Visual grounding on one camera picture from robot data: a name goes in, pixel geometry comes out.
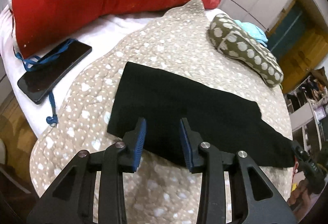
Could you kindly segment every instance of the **silver bolt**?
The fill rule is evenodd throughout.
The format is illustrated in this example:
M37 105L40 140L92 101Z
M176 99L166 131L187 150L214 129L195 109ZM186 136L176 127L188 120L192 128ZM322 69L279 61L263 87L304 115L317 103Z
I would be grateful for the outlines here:
M245 151L239 151L239 152L238 152L238 155L239 155L240 157L247 157L247 153L246 153Z
M208 143L208 142L202 142L201 144L200 144L200 146L202 147L202 148L210 148L210 143Z
M85 157L87 156L89 152L87 150L81 150L79 151L79 153L77 154L79 157Z
M117 142L117 143L115 144L115 146L116 146L117 148L123 148L123 147L125 147L125 143L124 143L124 142Z

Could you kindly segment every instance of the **blue lanyard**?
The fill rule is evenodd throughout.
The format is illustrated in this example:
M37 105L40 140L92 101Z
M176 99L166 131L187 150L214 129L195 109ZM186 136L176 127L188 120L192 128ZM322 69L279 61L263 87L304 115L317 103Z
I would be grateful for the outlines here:
M63 53L64 51L66 51L68 49L68 46L73 43L76 39L68 39L67 42L54 54L52 54L51 56L49 56L48 58L45 58L43 60L40 61L40 57L37 55L32 56L31 58L27 58L27 59L23 59L21 53L17 52L15 53L14 50L14 54L15 57L20 59L24 65L24 68L27 72L31 72L37 69L37 66L35 66L33 68L33 65L40 65L40 64L46 64L48 62L52 62L55 59L57 59L59 57L59 55L61 53ZM50 105L51 105L51 109L52 109L52 117L48 116L46 118L47 123L51 126L51 127L56 127L57 123L58 123L58 116L56 113L56 103L55 103L55 97L54 97L54 93L51 90L49 92L49 101L50 101Z

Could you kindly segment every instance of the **phone screen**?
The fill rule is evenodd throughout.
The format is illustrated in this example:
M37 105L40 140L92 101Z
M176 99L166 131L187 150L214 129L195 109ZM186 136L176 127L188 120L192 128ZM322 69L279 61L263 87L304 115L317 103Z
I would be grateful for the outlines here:
M40 61L56 53L65 43L66 41L59 44L44 55ZM56 84L91 51L91 46L75 40L55 60L46 64L34 65L37 66L36 70L25 72L18 80L17 85L29 99L40 104Z

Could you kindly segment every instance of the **olive green bag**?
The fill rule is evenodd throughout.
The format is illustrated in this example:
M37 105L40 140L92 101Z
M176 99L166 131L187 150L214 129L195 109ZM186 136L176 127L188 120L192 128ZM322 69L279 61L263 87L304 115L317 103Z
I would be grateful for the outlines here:
M272 53L227 14L214 17L209 37L218 51L246 63L263 78L267 86L275 87L283 81L283 72Z

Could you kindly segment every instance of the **light blue fabric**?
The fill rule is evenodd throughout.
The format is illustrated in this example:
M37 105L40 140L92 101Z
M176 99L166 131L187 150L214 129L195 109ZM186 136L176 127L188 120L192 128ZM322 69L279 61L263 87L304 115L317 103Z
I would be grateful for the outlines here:
M235 20L235 22L242 29L244 29L251 37L253 37L257 42L267 47L266 43L268 42L268 38L266 38L265 33L260 28L258 28L255 24L252 24L250 22L241 22L239 20Z

